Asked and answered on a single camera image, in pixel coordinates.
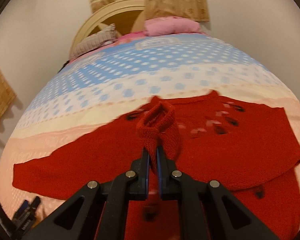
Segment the cream wooden headboard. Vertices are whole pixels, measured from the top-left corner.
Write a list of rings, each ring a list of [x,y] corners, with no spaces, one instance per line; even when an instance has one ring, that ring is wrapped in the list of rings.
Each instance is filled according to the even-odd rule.
[[[72,40],[71,51],[88,36],[115,25],[117,37],[141,32],[145,22],[145,0],[119,0],[94,12],[79,28]]]

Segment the pink pillow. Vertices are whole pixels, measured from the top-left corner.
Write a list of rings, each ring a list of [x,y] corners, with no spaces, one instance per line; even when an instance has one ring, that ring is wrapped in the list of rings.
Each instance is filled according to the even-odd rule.
[[[182,33],[202,33],[198,22],[177,16],[159,17],[146,20],[144,34],[146,36],[162,36]]]

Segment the pink blue dotted bedsheet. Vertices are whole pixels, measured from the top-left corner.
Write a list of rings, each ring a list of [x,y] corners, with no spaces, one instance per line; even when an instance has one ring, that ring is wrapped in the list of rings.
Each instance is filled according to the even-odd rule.
[[[15,188],[16,164],[47,157],[153,97],[192,98],[212,91],[284,109],[300,145],[300,102],[246,53],[204,34],[123,39],[71,61],[26,109],[0,160],[3,210],[12,217],[23,200],[40,196],[36,216],[42,220],[65,201]],[[300,163],[294,171],[300,190]]]

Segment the striped grey pillow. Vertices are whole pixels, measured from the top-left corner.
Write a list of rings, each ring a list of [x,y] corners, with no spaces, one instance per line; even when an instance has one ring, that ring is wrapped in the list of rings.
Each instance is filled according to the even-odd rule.
[[[90,51],[112,44],[116,40],[117,33],[115,24],[110,24],[103,30],[84,38],[81,42],[75,45],[70,51],[69,60],[75,60]]]

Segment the red knitted sweater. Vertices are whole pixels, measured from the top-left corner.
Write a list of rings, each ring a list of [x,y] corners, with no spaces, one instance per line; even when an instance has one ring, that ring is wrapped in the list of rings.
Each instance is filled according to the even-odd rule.
[[[125,172],[143,149],[155,166],[157,146],[193,179],[223,184],[280,239],[297,234],[300,145],[285,110],[216,91],[153,97],[47,157],[16,164],[12,185],[66,200],[90,180],[104,183]]]

